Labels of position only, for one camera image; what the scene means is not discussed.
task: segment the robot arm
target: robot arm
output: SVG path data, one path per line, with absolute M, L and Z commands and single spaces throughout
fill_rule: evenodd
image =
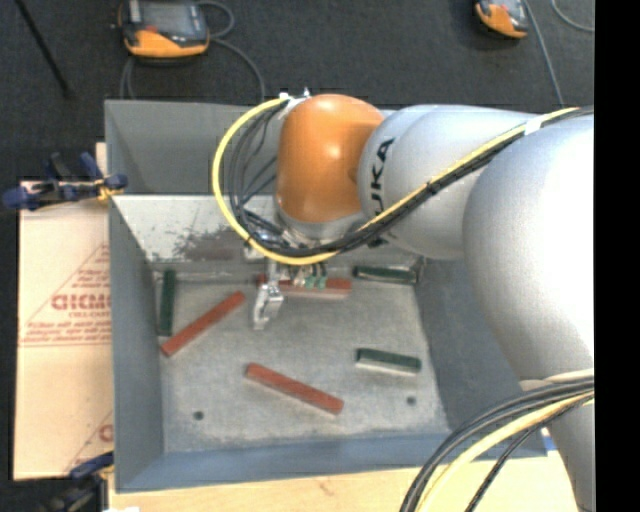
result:
M 578 109 L 536 116 L 428 105 L 382 113 L 346 96 L 309 98 L 288 112 L 280 134 L 282 232 L 250 232 L 247 222 L 243 236 L 289 265 L 380 239 L 426 258 L 464 260 L 521 381 L 589 370 L 593 130 L 593 113 Z M 578 505 L 595 510 L 593 406 L 551 432 Z

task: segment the cable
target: cable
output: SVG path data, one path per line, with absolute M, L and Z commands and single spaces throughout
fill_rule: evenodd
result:
M 485 493 L 489 489 L 489 486 L 495 480 L 496 476 L 498 476 L 498 473 L 503 468 L 504 464 L 507 462 L 511 454 L 514 453 L 520 446 L 522 446 L 524 442 L 537 431 L 537 427 L 529 428 L 511 442 L 511 444 L 502 453 L 502 455 L 500 455 L 496 463 L 493 465 L 491 471 L 489 471 L 482 484 L 473 495 L 473 498 L 471 498 L 471 501 L 469 501 L 469 504 L 467 505 L 467 508 L 464 510 L 464 512 L 473 512 L 476 509 L 478 503 L 480 503 L 480 500 L 485 495 Z
M 444 485 L 444 480 L 439 478 L 438 482 L 440 483 L 436 484 L 434 482 L 430 482 L 430 478 L 445 458 L 455 448 L 469 438 L 486 431 L 488 428 L 494 430 L 492 434 L 489 434 L 488 436 L 485 435 L 485 437 L 472 446 L 472 448 L 464 452 L 463 455 L 465 457 L 465 462 L 472 460 L 478 454 L 486 451 L 486 449 L 492 446 L 492 443 L 496 444 L 516 432 L 529 428 L 536 423 L 539 424 L 541 421 L 549 419 L 553 416 L 554 412 L 558 412 L 561 409 L 561 407 L 555 409 L 550 406 L 558 406 L 559 403 L 564 403 L 563 401 L 567 400 L 570 400 L 571 403 L 577 403 L 579 400 L 587 396 L 592 396 L 593 389 L 593 377 L 574 379 L 570 382 L 561 384 L 550 384 L 499 403 L 476 418 L 472 418 L 465 422 L 465 424 L 458 427 L 449 435 L 449 437 L 440 445 L 440 447 L 438 447 L 436 452 L 432 454 L 429 460 L 422 467 L 407 491 L 400 509 L 401 512 L 415 511 L 419 503 L 422 501 L 422 496 L 425 490 L 428 490 L 431 493 L 433 492 L 431 490 L 436 485 L 438 488 Z M 504 421 L 508 421 L 507 425 L 501 429 L 495 430 L 496 425 L 501 424 Z M 459 457 L 457 460 L 458 462 L 456 463 L 456 466 L 449 471 L 455 471 L 456 467 L 460 466 L 463 459 L 460 459 Z
M 531 434 L 537 432 L 542 426 L 548 424 L 550 421 L 558 418 L 559 416 L 567 413 L 570 410 L 575 409 L 585 403 L 591 401 L 593 398 L 593 393 L 584 393 L 577 397 L 569 398 L 566 400 L 562 400 L 558 403 L 551 404 L 543 409 L 538 411 L 534 411 L 529 413 L 519 420 L 513 421 L 508 425 L 505 425 L 501 429 L 489 434 L 488 436 L 482 438 L 480 441 L 476 442 L 473 446 L 463 452 L 456 460 L 453 461 L 447 468 L 443 471 L 443 473 L 438 478 L 430 490 L 427 490 L 423 495 L 423 503 L 419 508 L 423 508 L 427 510 L 428 505 L 432 503 L 435 499 L 435 496 L 441 489 L 444 487 L 446 482 L 450 480 L 454 474 L 459 471 L 459 469 L 476 459 L 481 454 L 485 453 L 487 450 L 497 445 L 498 443 L 504 441 L 505 439 L 511 437 L 514 434 L 521 433 L 515 441 L 507 448 L 507 450 L 502 454 L 502 456 L 498 459 L 496 465 L 489 472 L 482 485 L 472 498 L 471 502 L 467 507 L 468 510 L 473 510 L 482 495 L 488 489 L 491 481 L 498 474 L 500 468 L 504 465 L 507 458 L 513 453 L 513 451 L 520 446 Z
M 218 9 L 220 9 L 220 10 L 225 12 L 227 17 L 229 18 L 229 23 L 223 30 L 211 34 L 211 41 L 213 43 L 219 45 L 219 46 L 222 46 L 223 48 L 227 48 L 228 50 L 230 50 L 231 52 L 235 53 L 242 60 L 245 61 L 245 63 L 249 66 L 249 68 L 251 69 L 251 71 L 255 75 L 256 79 L 258 80 L 258 86 L 260 88 L 260 100 L 259 100 L 258 103 L 263 103 L 265 98 L 266 98 L 266 96 L 267 96 L 267 91 L 266 91 L 266 87 L 265 87 L 264 77 L 262 76 L 262 73 L 258 69 L 258 66 L 256 66 L 256 64 L 253 62 L 253 60 L 244 51 L 242 51 L 237 46 L 231 44 L 230 42 L 224 41 L 222 39 L 223 37 L 228 35 L 235 28 L 236 19 L 235 19 L 235 16 L 233 14 L 233 11 L 231 9 L 229 9 L 229 7 L 227 7 L 226 5 L 224 5 L 224 4 L 220 3 L 220 2 L 216 2 L 214 0 L 200 0 L 199 2 L 197 2 L 197 4 L 200 5 L 200 6 L 216 7 L 216 8 L 218 8 Z
M 258 117 L 258 121 L 256 121 L 256 124 L 252 125 L 252 127 L 247 130 L 247 132 L 255 134 L 256 126 L 265 119 L 264 117 L 262 117 L 263 114 L 272 108 L 281 109 L 283 106 L 282 104 L 289 99 L 290 98 L 287 97 L 271 100 L 270 102 L 265 102 L 261 105 L 258 105 L 257 107 L 254 107 L 253 109 L 246 112 L 243 116 L 241 116 L 225 133 L 225 136 L 223 137 L 217 148 L 216 158 L 214 158 L 211 173 L 212 183 L 214 185 L 214 196 L 216 196 L 216 199 L 218 200 L 218 203 L 220 205 L 224 205 L 224 200 L 222 200 L 221 197 L 217 196 L 216 187 L 221 193 L 221 188 L 219 186 L 220 165 L 222 162 L 222 156 L 224 155 L 226 147 L 229 144 L 230 140 L 246 123 L 251 121 L 254 117 Z M 562 109 L 550 114 L 540 116 L 539 124 L 542 126 L 552 121 L 567 119 L 572 117 L 573 115 L 582 115 L 584 113 L 586 113 L 585 109 Z M 522 137 L 525 133 L 525 130 L 527 129 L 527 126 L 527 123 L 523 123 L 522 125 L 519 125 L 505 132 L 504 134 L 487 142 L 477 150 L 469 153 L 466 157 L 458 160 L 454 165 L 445 169 L 442 173 L 433 177 L 427 183 L 421 185 L 413 192 L 405 196 L 403 199 L 392 205 L 390 208 L 386 209 L 381 214 L 377 215 L 366 224 L 359 227 L 356 231 L 346 234 L 339 240 L 319 244 L 314 247 L 292 247 L 290 244 L 285 243 L 282 243 L 279 246 L 273 243 L 269 246 L 266 246 L 265 244 L 258 243 L 256 242 L 258 234 L 251 230 L 250 226 L 248 226 L 248 224 L 244 222 L 244 220 L 241 218 L 242 215 L 238 214 L 237 210 L 229 211 L 228 208 L 226 208 L 226 205 L 221 206 L 221 210 L 225 217 L 227 217 L 227 220 L 229 220 L 231 227 L 240 235 L 240 237 L 243 238 L 246 242 L 250 243 L 250 245 L 252 245 L 258 252 L 262 253 L 264 256 L 287 265 L 309 265 L 318 263 L 334 256 L 335 254 L 353 250 L 357 247 L 360 247 L 367 243 L 371 243 L 372 241 L 378 239 L 382 232 L 390 229 L 397 222 L 409 215 L 409 213 L 411 213 L 424 201 L 437 194 L 442 188 L 456 182 L 469 173 L 486 165 L 497 152 L 499 152 L 518 138 Z M 238 161 L 238 151 L 239 148 L 236 147 L 236 154 L 234 158 L 232 158 L 232 161 Z M 238 172 L 233 167 L 233 165 L 231 172 Z M 236 201 L 235 197 L 232 197 L 231 200 L 232 209 L 236 209 L 236 203 L 234 203 L 234 201 Z
M 210 33 L 209 34 L 210 41 L 214 44 L 217 44 L 235 53 L 249 66 L 249 68 L 251 69 L 251 71 L 253 72 L 253 74 L 255 75 L 258 81 L 258 87 L 260 90 L 258 103 L 263 103 L 266 98 L 267 91 L 266 91 L 264 77 L 262 76 L 262 73 L 258 69 L 258 66 L 256 66 L 255 62 L 244 51 L 242 51 L 237 46 L 231 44 L 230 42 L 222 39 L 223 37 L 230 34 L 233 31 L 233 29 L 236 27 L 236 18 L 235 18 L 235 15 L 233 14 L 233 11 L 226 5 L 222 4 L 221 2 L 216 2 L 214 0 L 200 0 L 196 2 L 196 5 L 201 7 L 202 6 L 216 7 L 222 10 L 226 14 L 228 18 L 227 25 L 223 29 L 217 32 Z M 119 89 L 121 99 L 125 99 L 127 94 L 129 95 L 130 99 L 136 99 L 136 95 L 134 93 L 133 86 L 132 86 L 132 75 L 133 75 L 133 68 L 135 67 L 135 64 L 136 64 L 135 57 L 130 56 L 126 60 L 122 68 L 122 73 L 120 76 L 120 89 Z
M 551 84 L 553 85 L 553 90 L 556 93 L 556 97 L 558 98 L 558 105 L 560 108 L 564 108 L 565 102 L 562 97 L 562 93 L 560 92 L 560 85 L 558 84 L 558 80 L 556 78 L 556 73 L 553 70 L 553 64 L 551 63 L 551 57 L 549 57 L 549 52 L 547 51 L 547 46 L 544 44 L 544 39 L 542 37 L 542 33 L 540 32 L 540 27 L 538 27 L 538 22 L 536 21 L 535 16 L 533 15 L 533 11 L 529 6 L 529 2 L 527 0 L 522 0 L 522 4 L 525 6 L 529 17 L 531 18 L 531 25 L 533 26 L 533 30 L 536 33 L 536 38 L 538 39 L 538 44 L 540 45 L 540 49 L 542 50 L 542 55 L 544 57 L 544 63 L 549 70 L 549 75 L 551 77 Z
M 555 11 L 555 13 L 558 15 L 558 17 L 564 21 L 567 25 L 577 29 L 577 30 L 582 30 L 584 32 L 595 32 L 596 29 L 595 27 L 588 27 L 587 25 L 581 25 L 580 23 L 576 23 L 575 21 L 573 21 L 571 18 L 569 18 L 566 14 L 564 14 L 560 8 L 558 7 L 556 0 L 550 0 L 551 1 L 551 7 L 553 8 L 553 10 Z

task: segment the green wooden block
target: green wooden block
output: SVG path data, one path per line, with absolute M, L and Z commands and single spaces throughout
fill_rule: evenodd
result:
M 356 364 L 378 370 L 415 375 L 422 368 L 422 362 L 417 357 L 385 352 L 371 348 L 356 350 Z
M 173 335 L 173 302 L 176 294 L 176 271 L 165 270 L 162 278 L 162 296 L 160 298 L 160 319 L 158 334 Z

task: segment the red wooden block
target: red wooden block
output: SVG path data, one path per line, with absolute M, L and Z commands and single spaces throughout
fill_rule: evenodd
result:
M 331 414 L 340 414 L 344 407 L 344 402 L 339 398 L 256 363 L 250 363 L 244 375 L 248 379 L 302 400 Z
M 167 356 L 172 356 L 187 343 L 189 343 L 198 334 L 204 331 L 210 325 L 219 322 L 240 306 L 245 300 L 244 293 L 235 292 L 222 302 L 215 305 L 211 310 L 198 318 L 195 322 L 189 324 L 180 332 L 172 336 L 169 340 L 160 346 L 160 349 Z

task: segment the clamp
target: clamp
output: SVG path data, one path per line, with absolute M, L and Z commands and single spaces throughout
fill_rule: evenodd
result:
M 19 186 L 7 190 L 2 195 L 2 202 L 9 209 L 30 211 L 90 198 L 106 202 L 111 195 L 123 192 L 128 184 L 124 174 L 105 177 L 87 152 L 80 155 L 80 163 L 85 173 L 77 176 L 64 164 L 59 153 L 53 153 L 44 164 L 45 180 L 29 188 Z

